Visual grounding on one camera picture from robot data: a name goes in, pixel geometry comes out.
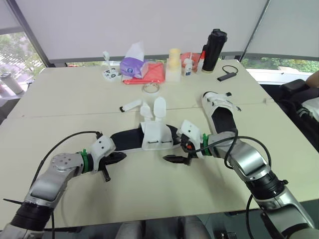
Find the small white bottle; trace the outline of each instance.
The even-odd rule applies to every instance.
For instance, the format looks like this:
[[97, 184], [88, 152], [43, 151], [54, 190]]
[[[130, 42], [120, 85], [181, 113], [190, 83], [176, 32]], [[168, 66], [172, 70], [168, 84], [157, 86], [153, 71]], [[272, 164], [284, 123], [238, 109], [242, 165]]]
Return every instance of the small white bottle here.
[[186, 58], [184, 60], [184, 64], [185, 64], [185, 69], [184, 69], [184, 76], [190, 76], [191, 74], [191, 69], [193, 67], [193, 61], [191, 59], [192, 53], [190, 53], [190, 57]]

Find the white bracket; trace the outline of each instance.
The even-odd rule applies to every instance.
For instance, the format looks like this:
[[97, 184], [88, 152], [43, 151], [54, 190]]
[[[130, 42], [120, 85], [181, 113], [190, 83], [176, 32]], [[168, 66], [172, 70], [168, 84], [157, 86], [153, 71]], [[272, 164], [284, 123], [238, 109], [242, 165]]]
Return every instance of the white bracket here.
[[[177, 130], [177, 135], [181, 137], [184, 134], [189, 138], [189, 141], [194, 144], [195, 149], [200, 149], [200, 144], [203, 143], [202, 133], [200, 129], [188, 120], [184, 120], [181, 127]], [[201, 152], [196, 153], [198, 158], [204, 158]]]
[[99, 169], [99, 163], [101, 158], [110, 155], [115, 150], [115, 144], [113, 140], [105, 135], [98, 138], [91, 145], [91, 155], [93, 158], [93, 171], [97, 172]]

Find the tissue box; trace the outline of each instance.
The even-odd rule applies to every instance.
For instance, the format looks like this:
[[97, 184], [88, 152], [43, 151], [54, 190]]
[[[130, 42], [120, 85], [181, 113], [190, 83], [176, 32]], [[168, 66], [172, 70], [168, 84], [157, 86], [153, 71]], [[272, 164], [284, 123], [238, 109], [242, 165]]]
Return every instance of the tissue box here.
[[121, 73], [125, 76], [143, 78], [149, 70], [146, 61], [140, 61], [133, 57], [125, 57], [120, 62]]

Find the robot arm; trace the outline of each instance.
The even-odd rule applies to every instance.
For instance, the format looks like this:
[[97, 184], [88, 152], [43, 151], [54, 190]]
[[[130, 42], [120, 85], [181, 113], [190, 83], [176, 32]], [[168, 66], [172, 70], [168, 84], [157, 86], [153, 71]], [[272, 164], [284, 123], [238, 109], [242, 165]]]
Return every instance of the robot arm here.
[[54, 156], [48, 169], [30, 188], [11, 223], [0, 234], [0, 239], [41, 238], [43, 229], [71, 178], [90, 171], [103, 171], [106, 181], [110, 180], [106, 165], [126, 157], [120, 152], [113, 154], [114, 150], [113, 141], [103, 135], [93, 143], [90, 153], [84, 150], [81, 153]]
[[[233, 129], [236, 128], [232, 115], [232, 109], [236, 107], [226, 98], [227, 95], [213, 92], [204, 94], [202, 104], [213, 134], [202, 137], [200, 130], [185, 120], [178, 130], [185, 152], [231, 138], [208, 150], [197, 150], [196, 155], [192, 154], [198, 158], [202, 158], [203, 155], [213, 155], [225, 159], [234, 140]], [[297, 235], [296, 232], [301, 234], [300, 238], [312, 238], [309, 237], [314, 229], [312, 219], [286, 187], [287, 181], [280, 181], [277, 178], [270, 165], [254, 147], [237, 139], [227, 157], [227, 162], [245, 182], [254, 200], [263, 210], [261, 217], [272, 238], [290, 238], [293, 234]]]

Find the black thermos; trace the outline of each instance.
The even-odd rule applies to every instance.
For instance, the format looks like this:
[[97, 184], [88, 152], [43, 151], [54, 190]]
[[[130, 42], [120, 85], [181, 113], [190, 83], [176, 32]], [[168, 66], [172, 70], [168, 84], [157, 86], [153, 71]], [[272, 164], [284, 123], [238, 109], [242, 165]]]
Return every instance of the black thermos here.
[[221, 49], [227, 41], [227, 33], [220, 29], [214, 29], [208, 37], [207, 44], [204, 45], [205, 59], [203, 70], [212, 72], [215, 68]]

